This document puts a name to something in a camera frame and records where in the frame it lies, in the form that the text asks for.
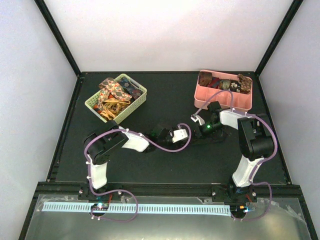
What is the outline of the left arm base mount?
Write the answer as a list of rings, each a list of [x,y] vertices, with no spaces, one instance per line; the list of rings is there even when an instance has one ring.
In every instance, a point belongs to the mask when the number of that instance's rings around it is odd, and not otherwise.
[[[91,187],[89,183],[86,183],[80,187],[80,190],[78,192],[78,199],[106,202],[109,199],[109,196],[115,197],[115,199],[117,200],[123,194],[124,190],[121,188],[114,188],[114,185],[111,185],[111,187],[103,186],[99,189],[95,189]]]

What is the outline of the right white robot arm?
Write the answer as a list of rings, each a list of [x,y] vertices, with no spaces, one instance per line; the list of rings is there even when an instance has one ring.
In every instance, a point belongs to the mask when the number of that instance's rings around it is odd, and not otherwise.
[[[231,177],[233,185],[227,189],[228,198],[238,202],[246,195],[244,188],[253,184],[262,163],[277,153],[277,139],[266,114],[250,114],[235,108],[222,109],[217,101],[210,103],[207,109],[209,120],[200,117],[199,111],[191,116],[197,123],[196,134],[199,137],[207,137],[224,126],[238,131],[241,159]]]

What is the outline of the black necktie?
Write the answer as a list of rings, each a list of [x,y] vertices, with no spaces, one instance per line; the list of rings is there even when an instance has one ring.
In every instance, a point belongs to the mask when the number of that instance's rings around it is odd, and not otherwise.
[[[208,144],[221,143],[226,140],[227,136],[228,134],[225,133],[224,131],[214,132],[213,134],[208,135],[206,137],[192,136],[189,145],[196,146],[196,145],[208,145]]]

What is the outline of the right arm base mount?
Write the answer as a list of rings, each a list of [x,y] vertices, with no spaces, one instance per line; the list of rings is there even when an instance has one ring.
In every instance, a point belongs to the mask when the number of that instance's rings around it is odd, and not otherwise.
[[[211,186],[211,197],[215,202],[224,203],[256,203],[253,187],[237,187],[233,183],[214,184]]]

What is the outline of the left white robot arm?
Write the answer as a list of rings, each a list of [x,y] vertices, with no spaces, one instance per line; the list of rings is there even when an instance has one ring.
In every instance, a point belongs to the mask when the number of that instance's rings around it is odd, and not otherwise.
[[[192,131],[185,123],[143,134],[123,128],[114,120],[107,122],[105,127],[94,131],[83,141],[89,193],[97,200],[107,195],[108,162],[116,151],[128,149],[146,154],[160,149],[167,153],[178,153],[189,145],[191,138]]]

